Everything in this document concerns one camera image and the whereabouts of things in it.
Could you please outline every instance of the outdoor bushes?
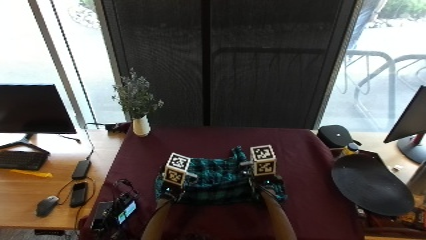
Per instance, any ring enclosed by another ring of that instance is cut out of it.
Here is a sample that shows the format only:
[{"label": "outdoor bushes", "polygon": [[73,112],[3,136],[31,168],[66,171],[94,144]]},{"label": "outdoor bushes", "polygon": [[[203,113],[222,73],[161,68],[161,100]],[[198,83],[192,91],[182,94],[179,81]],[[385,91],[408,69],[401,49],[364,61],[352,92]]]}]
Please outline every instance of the outdoor bushes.
[{"label": "outdoor bushes", "polygon": [[426,0],[387,0],[379,14],[380,18],[413,18],[426,17]]}]

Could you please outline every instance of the plaid cloth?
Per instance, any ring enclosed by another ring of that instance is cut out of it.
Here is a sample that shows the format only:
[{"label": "plaid cloth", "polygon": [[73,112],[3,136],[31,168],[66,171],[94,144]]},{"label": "plaid cloth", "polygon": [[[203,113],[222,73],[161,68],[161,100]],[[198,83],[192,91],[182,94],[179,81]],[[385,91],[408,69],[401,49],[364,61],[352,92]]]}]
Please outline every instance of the plaid cloth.
[{"label": "plaid cloth", "polygon": [[[246,156],[240,147],[231,149],[231,156],[227,159],[191,158],[187,172],[194,173],[198,178],[194,183],[186,176],[184,193],[178,201],[182,204],[230,204],[247,201],[258,201],[259,194],[252,192],[244,170],[239,166],[246,162]],[[162,174],[155,178],[155,198],[161,195]],[[283,186],[271,184],[275,190],[276,200],[286,199]]]}]

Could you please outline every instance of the white vase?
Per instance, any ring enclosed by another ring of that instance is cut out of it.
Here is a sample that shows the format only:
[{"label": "white vase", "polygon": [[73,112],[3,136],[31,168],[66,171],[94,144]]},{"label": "white vase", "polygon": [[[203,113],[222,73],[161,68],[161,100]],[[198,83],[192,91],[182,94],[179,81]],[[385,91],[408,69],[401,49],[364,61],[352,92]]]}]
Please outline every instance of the white vase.
[{"label": "white vase", "polygon": [[133,132],[138,137],[145,137],[150,131],[146,115],[142,118],[133,119]]}]

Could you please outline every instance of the smartphone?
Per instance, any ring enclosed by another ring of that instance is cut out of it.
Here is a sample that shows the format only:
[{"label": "smartphone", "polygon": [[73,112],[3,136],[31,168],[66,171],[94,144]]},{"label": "smartphone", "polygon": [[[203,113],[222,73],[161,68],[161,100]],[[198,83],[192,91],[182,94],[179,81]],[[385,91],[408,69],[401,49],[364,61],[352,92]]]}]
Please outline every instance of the smartphone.
[{"label": "smartphone", "polygon": [[131,212],[134,212],[134,210],[135,210],[135,202],[134,202],[134,200],[131,200],[117,216],[117,222],[119,225],[129,218],[129,216],[130,216]]},{"label": "smartphone", "polygon": [[82,206],[85,204],[86,192],[87,192],[87,183],[86,182],[79,182],[73,185],[71,193],[70,193],[69,207],[74,208],[74,207]]}]

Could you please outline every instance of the glass door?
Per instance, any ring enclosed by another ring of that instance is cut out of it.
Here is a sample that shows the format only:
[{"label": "glass door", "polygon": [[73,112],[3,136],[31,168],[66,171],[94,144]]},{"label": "glass door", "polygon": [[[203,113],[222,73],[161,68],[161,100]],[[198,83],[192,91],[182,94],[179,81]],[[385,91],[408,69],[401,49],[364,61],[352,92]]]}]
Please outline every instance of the glass door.
[{"label": "glass door", "polygon": [[0,84],[53,83],[75,123],[123,121],[93,1],[0,0]]}]

